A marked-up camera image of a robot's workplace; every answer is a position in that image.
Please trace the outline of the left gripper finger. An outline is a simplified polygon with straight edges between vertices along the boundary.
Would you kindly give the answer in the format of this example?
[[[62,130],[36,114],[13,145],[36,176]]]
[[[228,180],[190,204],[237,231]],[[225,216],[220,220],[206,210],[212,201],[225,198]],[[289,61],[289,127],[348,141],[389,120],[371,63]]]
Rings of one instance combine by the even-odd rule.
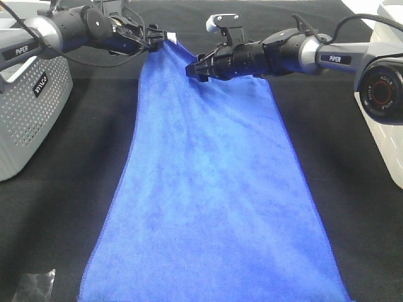
[[[151,24],[145,28],[145,41],[147,42],[148,52],[156,52],[163,47],[167,40],[167,31],[159,29],[157,25]]]

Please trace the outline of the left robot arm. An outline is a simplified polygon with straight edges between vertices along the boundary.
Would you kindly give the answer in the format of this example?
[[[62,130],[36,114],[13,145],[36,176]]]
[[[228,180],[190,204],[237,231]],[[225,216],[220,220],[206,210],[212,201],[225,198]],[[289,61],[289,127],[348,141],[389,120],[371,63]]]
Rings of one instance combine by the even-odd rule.
[[[87,5],[67,7],[51,1],[47,9],[22,20],[5,2],[1,8],[19,24],[19,28],[1,30],[1,70],[37,56],[42,59],[65,57],[82,46],[134,57],[155,52],[176,34],[146,25],[126,1],[91,1]]]

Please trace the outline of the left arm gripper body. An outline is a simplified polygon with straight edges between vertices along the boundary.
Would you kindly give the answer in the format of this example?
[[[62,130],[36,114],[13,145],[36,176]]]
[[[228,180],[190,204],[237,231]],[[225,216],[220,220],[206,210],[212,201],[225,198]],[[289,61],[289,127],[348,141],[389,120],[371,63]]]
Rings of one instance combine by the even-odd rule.
[[[86,11],[87,46],[122,55],[136,55],[146,51],[144,27],[127,18],[106,16],[99,9]]]

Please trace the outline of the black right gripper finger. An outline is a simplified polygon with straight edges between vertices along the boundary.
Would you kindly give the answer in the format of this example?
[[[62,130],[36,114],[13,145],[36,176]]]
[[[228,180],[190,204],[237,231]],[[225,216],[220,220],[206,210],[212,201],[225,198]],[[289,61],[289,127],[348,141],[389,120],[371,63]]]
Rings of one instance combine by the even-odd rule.
[[[186,76],[199,82],[208,82],[209,78],[217,78],[214,66],[214,53],[199,54],[196,60],[185,68]]]

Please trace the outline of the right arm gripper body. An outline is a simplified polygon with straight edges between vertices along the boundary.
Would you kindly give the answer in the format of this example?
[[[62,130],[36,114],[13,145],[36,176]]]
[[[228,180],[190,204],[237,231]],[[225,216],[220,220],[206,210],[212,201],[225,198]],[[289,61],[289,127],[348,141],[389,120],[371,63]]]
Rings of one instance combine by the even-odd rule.
[[[218,79],[264,74],[268,59],[260,42],[218,48],[212,59],[212,75]]]

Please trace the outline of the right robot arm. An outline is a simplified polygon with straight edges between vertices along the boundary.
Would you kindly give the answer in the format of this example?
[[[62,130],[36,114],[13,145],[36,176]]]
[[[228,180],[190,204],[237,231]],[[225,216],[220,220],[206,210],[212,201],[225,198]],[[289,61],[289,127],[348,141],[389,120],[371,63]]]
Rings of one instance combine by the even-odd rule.
[[[338,70],[355,76],[354,90],[373,120],[402,124],[402,44],[397,42],[329,43],[325,34],[297,29],[251,43],[219,45],[199,55],[186,75],[200,82],[228,81],[241,76],[285,76],[293,72],[319,75]]]

